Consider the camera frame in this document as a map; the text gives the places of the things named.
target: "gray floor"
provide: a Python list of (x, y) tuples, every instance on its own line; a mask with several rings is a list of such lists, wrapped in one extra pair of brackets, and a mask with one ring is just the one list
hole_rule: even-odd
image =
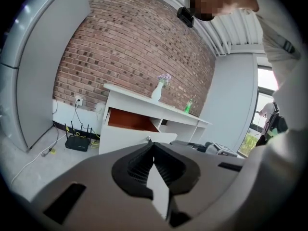
[[(59, 130), (59, 138), (65, 134)], [(28, 152), (24, 153), (0, 131), (0, 170), (7, 184), (27, 163), (31, 162), (43, 149), (55, 142), (56, 128), (53, 127)], [(35, 162), (26, 167), (14, 181), (11, 190), (31, 201), (36, 193), (47, 183), (66, 172), (82, 160), (98, 155), (99, 149), (90, 146), (87, 152), (79, 152), (65, 148), (66, 137), (53, 147), (55, 154), (49, 153), (45, 157), (39, 156)]]

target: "brick wall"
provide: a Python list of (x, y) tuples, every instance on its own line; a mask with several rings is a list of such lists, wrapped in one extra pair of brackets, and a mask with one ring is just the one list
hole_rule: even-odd
[(91, 13), (70, 40), (54, 86), (56, 99), (94, 110), (113, 83), (151, 96), (162, 73), (172, 75), (161, 101), (183, 110), (194, 99), (199, 115), (209, 90), (215, 57), (194, 31), (160, 0), (89, 0)]

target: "open drawer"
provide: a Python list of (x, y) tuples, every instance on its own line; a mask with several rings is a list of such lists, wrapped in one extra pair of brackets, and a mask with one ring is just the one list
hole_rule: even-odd
[(149, 139), (160, 143), (170, 143), (176, 139), (177, 134), (160, 132), (152, 121), (148, 116), (111, 108), (101, 130), (99, 153), (147, 143)]

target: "white vase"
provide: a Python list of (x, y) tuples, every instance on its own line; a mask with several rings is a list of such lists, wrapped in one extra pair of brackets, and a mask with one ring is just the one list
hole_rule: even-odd
[(158, 86), (155, 88), (155, 90), (152, 92), (151, 98), (154, 101), (160, 100), (160, 97), (162, 96), (162, 87), (164, 83), (159, 82)]

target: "desk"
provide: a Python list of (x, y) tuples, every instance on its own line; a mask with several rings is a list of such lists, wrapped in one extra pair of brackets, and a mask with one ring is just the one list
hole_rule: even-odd
[(211, 125), (170, 105), (153, 101), (130, 90), (104, 84), (110, 90), (101, 130), (100, 154), (152, 142), (198, 143)]

